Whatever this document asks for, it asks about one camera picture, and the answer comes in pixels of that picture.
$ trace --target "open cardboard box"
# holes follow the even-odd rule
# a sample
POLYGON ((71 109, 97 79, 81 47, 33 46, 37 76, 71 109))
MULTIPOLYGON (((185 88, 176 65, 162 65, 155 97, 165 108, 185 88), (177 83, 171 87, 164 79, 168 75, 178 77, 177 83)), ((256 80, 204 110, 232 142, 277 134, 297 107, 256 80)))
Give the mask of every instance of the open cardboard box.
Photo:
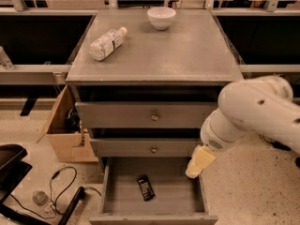
POLYGON ((81 145, 82 134, 66 129, 66 117, 71 109, 75 109, 75 98, 66 85, 57 97, 37 142, 46 135, 58 160, 62 162, 98 162, 89 142, 89 134, 83 134, 84 145, 81 145))

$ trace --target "bowl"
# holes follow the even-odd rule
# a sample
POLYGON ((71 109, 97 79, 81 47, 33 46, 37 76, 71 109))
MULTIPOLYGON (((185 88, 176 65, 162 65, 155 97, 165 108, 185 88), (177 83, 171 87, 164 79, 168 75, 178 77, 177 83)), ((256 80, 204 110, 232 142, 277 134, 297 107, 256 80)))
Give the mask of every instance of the bowl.
POLYGON ((175 20, 176 11, 170 7, 152 7, 148 10, 148 18, 157 30, 165 30, 175 20))

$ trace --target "drawer handle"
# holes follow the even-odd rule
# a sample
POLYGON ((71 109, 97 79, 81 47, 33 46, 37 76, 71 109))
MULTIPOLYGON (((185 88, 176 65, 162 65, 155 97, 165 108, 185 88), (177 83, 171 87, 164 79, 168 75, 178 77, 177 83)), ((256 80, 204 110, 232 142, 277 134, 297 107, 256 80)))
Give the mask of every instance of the drawer handle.
POLYGON ((156 113, 153 113, 151 116, 152 121, 157 121, 158 120, 158 115, 156 113))
POLYGON ((158 149, 155 146, 153 146, 151 148, 151 153, 155 154, 157 151, 158 151, 158 149))

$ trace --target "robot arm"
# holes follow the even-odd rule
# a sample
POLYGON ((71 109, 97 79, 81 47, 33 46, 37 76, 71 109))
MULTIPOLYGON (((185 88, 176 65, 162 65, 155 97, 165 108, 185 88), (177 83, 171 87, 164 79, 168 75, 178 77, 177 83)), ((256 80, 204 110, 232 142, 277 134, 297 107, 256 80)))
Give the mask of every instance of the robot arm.
POLYGON ((290 84, 276 76, 232 82, 218 97, 218 109, 202 125, 201 139, 187 166, 194 178, 247 132, 254 131, 289 146, 300 154, 300 108, 292 103, 290 84))

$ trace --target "concrete floor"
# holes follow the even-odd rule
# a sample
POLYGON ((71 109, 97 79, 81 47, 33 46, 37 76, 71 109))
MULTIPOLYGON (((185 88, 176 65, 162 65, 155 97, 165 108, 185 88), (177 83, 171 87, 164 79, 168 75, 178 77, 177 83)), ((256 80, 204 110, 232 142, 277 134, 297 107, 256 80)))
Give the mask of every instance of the concrete floor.
MULTIPOLYGON (((51 104, 37 104, 29 116, 20 117, 22 106, 0 106, 0 144, 18 143, 25 147, 28 156, 24 161, 33 169, 13 192, 20 202, 44 217, 48 202, 39 207, 32 201, 33 192, 44 191, 50 195, 50 178, 64 166, 78 170, 75 183, 59 201, 64 210, 79 186, 94 187, 101 191, 102 176, 97 163, 59 162, 48 139, 39 143, 37 138, 50 112, 51 104)), ((300 169, 294 164, 297 155, 271 148, 256 134, 248 134, 226 152, 218 152, 217 160, 203 172, 205 196, 210 215, 217 215, 217 225, 300 224, 300 169)), ((53 183, 57 195, 72 179, 73 171, 53 183)), ((25 212, 11 198, 6 205, 25 212)), ((88 219, 99 211, 100 197, 89 190, 80 202, 68 224, 89 224, 88 219)), ((58 224, 56 219, 47 220, 58 224)), ((0 217, 0 224, 14 224, 0 217)))

